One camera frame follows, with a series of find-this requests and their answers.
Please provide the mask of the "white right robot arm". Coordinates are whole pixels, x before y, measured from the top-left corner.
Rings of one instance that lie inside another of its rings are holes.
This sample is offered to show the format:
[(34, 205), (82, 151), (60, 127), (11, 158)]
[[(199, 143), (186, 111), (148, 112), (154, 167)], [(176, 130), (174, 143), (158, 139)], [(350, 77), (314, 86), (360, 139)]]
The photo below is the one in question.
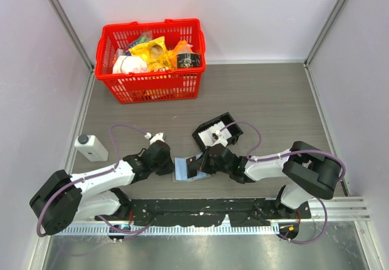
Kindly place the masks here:
[(223, 172), (240, 184), (289, 178), (292, 182), (282, 186), (272, 209), (281, 218), (294, 216), (312, 198), (332, 199), (346, 173), (339, 158), (302, 141), (294, 142), (290, 150), (263, 157), (237, 156), (223, 144), (215, 144), (200, 157), (189, 158), (186, 166), (190, 177), (196, 171), (209, 175)]

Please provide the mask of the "black card box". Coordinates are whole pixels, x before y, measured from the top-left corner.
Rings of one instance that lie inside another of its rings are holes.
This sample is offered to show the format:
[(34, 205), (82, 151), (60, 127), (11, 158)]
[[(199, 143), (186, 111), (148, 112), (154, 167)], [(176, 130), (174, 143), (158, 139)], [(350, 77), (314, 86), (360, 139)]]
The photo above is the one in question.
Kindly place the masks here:
[(234, 118), (231, 116), (229, 112), (225, 112), (224, 114), (221, 114), (211, 120), (208, 120), (202, 124), (200, 124), (195, 131), (192, 133), (192, 137), (198, 147), (204, 151), (207, 147), (204, 145), (202, 140), (199, 137), (199, 133), (210, 127), (211, 125), (214, 125), (218, 122), (223, 122), (225, 124), (225, 127), (223, 129), (228, 129), (228, 131), (231, 133), (232, 137), (228, 139), (228, 145), (234, 145), (237, 143), (240, 135), (243, 134), (242, 129), (238, 126), (238, 124), (235, 123)]

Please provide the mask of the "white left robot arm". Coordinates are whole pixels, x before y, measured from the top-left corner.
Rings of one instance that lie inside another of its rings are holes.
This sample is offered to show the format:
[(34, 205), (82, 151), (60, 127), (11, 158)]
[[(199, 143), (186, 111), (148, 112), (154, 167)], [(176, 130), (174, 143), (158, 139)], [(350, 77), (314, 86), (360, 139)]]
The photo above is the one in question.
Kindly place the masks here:
[(170, 147), (161, 140), (105, 168), (75, 175), (58, 170), (29, 202), (38, 218), (37, 234), (55, 235), (73, 221), (98, 215), (124, 220), (131, 204), (119, 188), (147, 179), (153, 173), (163, 176), (173, 171)]

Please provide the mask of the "black VIP credit card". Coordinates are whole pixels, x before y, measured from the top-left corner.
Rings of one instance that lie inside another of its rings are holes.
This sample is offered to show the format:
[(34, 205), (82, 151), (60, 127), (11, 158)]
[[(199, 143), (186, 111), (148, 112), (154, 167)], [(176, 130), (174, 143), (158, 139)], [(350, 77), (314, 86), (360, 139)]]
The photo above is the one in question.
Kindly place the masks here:
[(186, 166), (187, 166), (187, 178), (194, 178), (198, 174), (198, 164), (196, 156), (192, 156), (188, 159), (186, 159)]

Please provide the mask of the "grey leather card holder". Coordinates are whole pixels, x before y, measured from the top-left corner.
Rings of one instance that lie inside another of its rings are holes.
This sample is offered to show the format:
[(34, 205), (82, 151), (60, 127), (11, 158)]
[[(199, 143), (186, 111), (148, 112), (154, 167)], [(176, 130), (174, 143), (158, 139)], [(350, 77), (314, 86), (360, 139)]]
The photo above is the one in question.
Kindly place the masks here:
[(176, 157), (174, 159), (174, 179), (176, 182), (189, 182), (189, 181), (197, 181), (201, 179), (210, 178), (211, 175), (206, 174), (201, 171), (197, 171), (197, 175), (194, 177), (188, 177), (187, 173), (187, 165), (186, 165), (186, 159), (185, 158), (178, 158)]

